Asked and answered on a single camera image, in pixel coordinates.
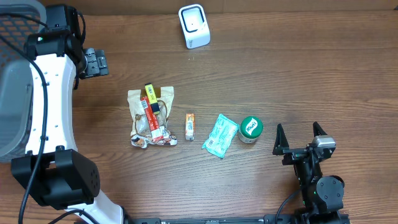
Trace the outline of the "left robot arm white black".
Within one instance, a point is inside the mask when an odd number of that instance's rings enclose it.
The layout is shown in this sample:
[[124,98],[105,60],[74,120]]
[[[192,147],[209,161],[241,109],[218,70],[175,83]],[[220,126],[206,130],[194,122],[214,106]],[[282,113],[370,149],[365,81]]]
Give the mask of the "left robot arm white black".
[[130,223],[101,190],[96,164],[78,152],[72,93],[109,73],[102,50],[84,48],[86,24],[72,6],[1,2],[1,161],[27,199],[84,223]]

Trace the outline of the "green lid round jar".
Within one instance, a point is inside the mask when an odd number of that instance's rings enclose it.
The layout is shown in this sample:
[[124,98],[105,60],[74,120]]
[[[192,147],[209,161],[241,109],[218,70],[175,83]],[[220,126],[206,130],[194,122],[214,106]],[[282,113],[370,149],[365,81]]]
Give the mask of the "green lid round jar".
[[238,137],[246,144],[256,142],[264,129],[262,121],[256,116],[248,116],[243,119],[239,126]]

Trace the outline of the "beige brown snack bag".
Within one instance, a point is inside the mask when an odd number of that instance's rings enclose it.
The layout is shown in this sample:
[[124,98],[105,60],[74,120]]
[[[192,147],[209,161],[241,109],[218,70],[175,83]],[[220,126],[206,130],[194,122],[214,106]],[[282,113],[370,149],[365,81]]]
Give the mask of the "beige brown snack bag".
[[160,113],[156,115],[157,122],[163,138],[155,141],[152,138],[150,124],[148,122],[142,98],[146,96],[145,89],[129,90],[127,102],[132,117],[131,144],[135,147],[147,148],[148,145],[175,146],[178,143],[176,135],[170,132],[167,125],[174,100],[174,87],[165,86],[154,88]]

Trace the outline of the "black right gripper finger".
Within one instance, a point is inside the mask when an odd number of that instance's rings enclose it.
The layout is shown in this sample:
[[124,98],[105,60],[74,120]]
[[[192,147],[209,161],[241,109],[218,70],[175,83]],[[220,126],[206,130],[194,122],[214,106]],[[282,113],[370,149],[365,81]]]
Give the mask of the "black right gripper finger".
[[282,125],[277,125],[276,139],[272,154],[275,156],[284,155],[289,150],[289,143],[284,133]]
[[314,122],[313,123],[313,135],[315,137],[317,137],[317,136],[327,135],[327,133],[322,129],[322,127],[319,125],[318,122]]

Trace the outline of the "red white stick packet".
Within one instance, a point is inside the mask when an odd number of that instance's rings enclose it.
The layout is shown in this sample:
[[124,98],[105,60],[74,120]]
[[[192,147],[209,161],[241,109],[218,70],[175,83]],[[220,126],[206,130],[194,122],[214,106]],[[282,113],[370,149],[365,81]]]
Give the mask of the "red white stick packet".
[[141,97],[141,104],[146,114],[147,121],[149,123],[150,133],[152,140],[158,142],[163,139],[162,131],[160,130],[159,123],[157,121],[156,115],[153,113],[152,108],[149,104],[148,97]]

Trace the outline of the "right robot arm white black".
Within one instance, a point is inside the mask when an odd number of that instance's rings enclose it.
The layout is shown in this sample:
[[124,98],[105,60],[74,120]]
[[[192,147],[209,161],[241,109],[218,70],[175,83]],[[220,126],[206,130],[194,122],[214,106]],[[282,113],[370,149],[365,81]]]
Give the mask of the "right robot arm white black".
[[281,219],[287,202],[301,194],[304,207],[297,209],[286,219],[289,223],[349,223],[349,216],[341,215],[345,182],[337,175],[324,176],[320,163],[329,159],[336,149],[336,142],[317,123],[313,123],[314,139],[305,148],[291,149],[281,124],[277,125],[272,154],[282,156],[284,166],[292,165],[298,178],[299,189],[285,199],[274,218]]

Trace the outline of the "small orange white box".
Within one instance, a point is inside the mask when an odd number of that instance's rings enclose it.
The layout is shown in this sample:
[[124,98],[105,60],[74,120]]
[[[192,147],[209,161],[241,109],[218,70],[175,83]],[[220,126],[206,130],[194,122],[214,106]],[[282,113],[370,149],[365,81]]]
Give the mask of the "small orange white box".
[[185,118],[185,139],[193,141],[195,139],[195,115],[187,113]]

